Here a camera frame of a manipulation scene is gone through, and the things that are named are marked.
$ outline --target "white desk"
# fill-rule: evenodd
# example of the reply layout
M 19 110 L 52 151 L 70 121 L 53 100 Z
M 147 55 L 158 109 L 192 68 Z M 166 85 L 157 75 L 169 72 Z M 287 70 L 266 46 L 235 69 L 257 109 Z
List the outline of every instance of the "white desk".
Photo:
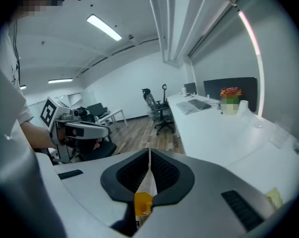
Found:
M 124 119 L 124 122 L 125 122 L 125 126 L 128 127 L 128 123 L 126 122 L 126 119 L 125 119 L 125 116 L 124 116 L 124 114 L 123 114 L 123 110 L 122 110 L 122 109 L 118 109 L 118 110 L 116 110 L 116 111 L 114 111 L 114 112 L 111 112 L 111 113 L 108 114 L 107 116 L 105 116 L 105 117 L 99 119 L 99 120 L 98 120 L 98 123 L 103 123 L 105 120 L 111 119 L 112 122 L 114 123 L 114 125 L 118 128 L 118 125 L 117 125 L 117 122 L 116 122 L 116 119 L 115 119 L 114 116 L 115 116 L 116 114 L 120 113 L 120 112 L 121 112 L 121 114 L 122 114 L 122 116 L 123 116 L 123 119 Z
M 263 128 L 255 128 L 237 116 L 222 115 L 216 104 L 183 114 L 176 104 L 192 99 L 207 100 L 179 94 L 168 97 L 186 155 L 226 167 L 262 193 L 277 187 L 284 201 L 296 197 L 299 155 L 293 151 L 295 139 L 291 135 L 278 149 L 269 142 L 274 124 L 268 120 L 261 118 Z

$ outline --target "computer monitor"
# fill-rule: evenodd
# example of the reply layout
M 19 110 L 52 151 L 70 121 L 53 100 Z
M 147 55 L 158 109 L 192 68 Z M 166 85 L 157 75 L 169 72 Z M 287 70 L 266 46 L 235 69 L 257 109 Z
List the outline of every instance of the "computer monitor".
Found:
M 249 102 L 249 110 L 256 112 L 257 109 L 257 78 L 256 77 L 235 77 L 207 80 L 203 82 L 205 95 L 220 100 L 220 92 L 223 87 L 238 87 L 242 90 L 240 100 Z
M 101 103 L 88 106 L 87 108 L 89 110 L 89 113 L 93 114 L 96 117 L 101 116 L 105 112 L 104 107 L 102 106 Z
M 184 84 L 187 93 L 197 93 L 196 83 Z

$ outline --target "ceiling light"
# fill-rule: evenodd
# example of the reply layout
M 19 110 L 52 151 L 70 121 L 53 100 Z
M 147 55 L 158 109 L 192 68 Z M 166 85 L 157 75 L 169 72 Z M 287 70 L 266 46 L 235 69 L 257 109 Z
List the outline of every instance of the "ceiling light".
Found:
M 53 79 L 49 80 L 49 84 L 54 84 L 54 83 L 61 83 L 61 82 L 71 82 L 72 78 L 66 78 L 66 79 Z
M 122 39 L 120 35 L 118 35 L 111 27 L 105 24 L 102 20 L 98 19 L 95 15 L 89 16 L 89 18 L 87 18 L 87 21 L 93 24 L 95 27 L 99 28 L 101 31 L 105 32 L 116 41 Z

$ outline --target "cable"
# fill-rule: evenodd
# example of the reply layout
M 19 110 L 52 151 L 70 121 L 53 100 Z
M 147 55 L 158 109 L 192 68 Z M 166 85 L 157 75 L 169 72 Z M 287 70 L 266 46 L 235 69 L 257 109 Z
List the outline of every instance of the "cable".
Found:
M 20 85 L 20 82 L 21 82 L 21 80 L 20 80 L 20 58 L 19 58 L 19 53 L 17 51 L 17 47 L 16 47 L 16 35 L 17 35 L 17 20 L 14 22 L 14 26 L 13 26 L 13 51 L 16 56 L 17 69 L 18 69 L 18 73 L 19 73 L 18 83 Z

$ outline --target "flowers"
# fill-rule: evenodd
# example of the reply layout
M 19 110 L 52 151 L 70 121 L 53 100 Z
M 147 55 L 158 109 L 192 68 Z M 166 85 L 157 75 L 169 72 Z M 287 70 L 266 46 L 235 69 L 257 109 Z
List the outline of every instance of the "flowers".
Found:
M 223 87 L 221 89 L 220 96 L 225 97 L 227 95 L 242 95 L 242 91 L 238 87 L 230 87 L 230 88 Z

